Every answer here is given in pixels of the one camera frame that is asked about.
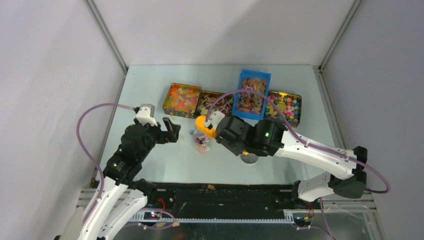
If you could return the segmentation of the clear plastic jar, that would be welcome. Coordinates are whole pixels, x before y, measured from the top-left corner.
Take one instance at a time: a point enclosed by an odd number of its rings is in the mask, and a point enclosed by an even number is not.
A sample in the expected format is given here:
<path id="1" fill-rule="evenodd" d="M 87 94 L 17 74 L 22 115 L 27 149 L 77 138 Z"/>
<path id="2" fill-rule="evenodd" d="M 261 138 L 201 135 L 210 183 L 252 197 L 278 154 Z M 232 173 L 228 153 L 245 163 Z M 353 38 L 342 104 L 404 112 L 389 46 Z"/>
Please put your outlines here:
<path id="1" fill-rule="evenodd" d="M 192 140 L 194 142 L 194 147 L 196 151 L 198 151 L 199 153 L 205 154 L 211 150 L 212 139 L 200 130 L 195 130 L 192 133 Z"/>

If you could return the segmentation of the orange plastic scoop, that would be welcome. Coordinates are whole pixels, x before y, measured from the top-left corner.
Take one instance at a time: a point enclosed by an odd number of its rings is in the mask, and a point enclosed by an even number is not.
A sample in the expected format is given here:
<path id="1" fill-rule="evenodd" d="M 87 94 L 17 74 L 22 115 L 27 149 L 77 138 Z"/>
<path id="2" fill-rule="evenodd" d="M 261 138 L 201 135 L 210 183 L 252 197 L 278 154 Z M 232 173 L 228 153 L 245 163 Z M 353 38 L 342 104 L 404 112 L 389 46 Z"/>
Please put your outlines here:
<path id="1" fill-rule="evenodd" d="M 208 129 L 204 126 L 206 118 L 201 115 L 195 119 L 195 126 L 204 134 L 216 141 L 235 156 L 240 156 L 243 152 L 248 152 L 247 136 L 251 125 L 238 116 L 225 115 L 216 129 Z"/>

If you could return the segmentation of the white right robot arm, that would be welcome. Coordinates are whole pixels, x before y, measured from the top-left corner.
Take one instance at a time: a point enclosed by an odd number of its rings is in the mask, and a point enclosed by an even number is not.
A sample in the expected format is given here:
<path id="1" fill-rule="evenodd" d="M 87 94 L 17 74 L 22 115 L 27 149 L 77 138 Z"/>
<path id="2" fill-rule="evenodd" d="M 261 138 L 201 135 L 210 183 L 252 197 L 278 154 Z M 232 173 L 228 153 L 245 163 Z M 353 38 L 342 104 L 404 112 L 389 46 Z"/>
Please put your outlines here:
<path id="1" fill-rule="evenodd" d="M 275 119 L 263 119 L 250 125 L 237 116 L 214 113 L 209 118 L 215 140 L 234 155 L 243 153 L 258 157 L 282 157 L 300 161 L 324 172 L 293 184 L 291 204 L 304 209 L 318 198 L 336 194 L 348 199 L 362 197 L 367 174 L 357 161 L 366 162 L 367 149 L 340 149 L 311 140 L 295 137 L 288 127 Z"/>

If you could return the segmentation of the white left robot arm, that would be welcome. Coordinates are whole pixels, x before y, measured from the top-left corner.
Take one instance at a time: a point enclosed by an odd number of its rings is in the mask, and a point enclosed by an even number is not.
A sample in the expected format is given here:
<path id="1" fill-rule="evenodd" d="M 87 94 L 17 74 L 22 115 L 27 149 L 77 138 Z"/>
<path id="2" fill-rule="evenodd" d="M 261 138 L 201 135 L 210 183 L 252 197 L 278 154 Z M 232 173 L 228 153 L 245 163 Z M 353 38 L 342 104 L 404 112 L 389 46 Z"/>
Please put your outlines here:
<path id="1" fill-rule="evenodd" d="M 156 145 L 176 143 L 181 126 L 168 117 L 166 130 L 152 117 L 139 117 L 120 138 L 117 151 L 108 160 L 103 178 L 86 209 L 78 207 L 57 240 L 111 240 L 143 207 L 158 202 L 157 186 L 134 178 Z"/>

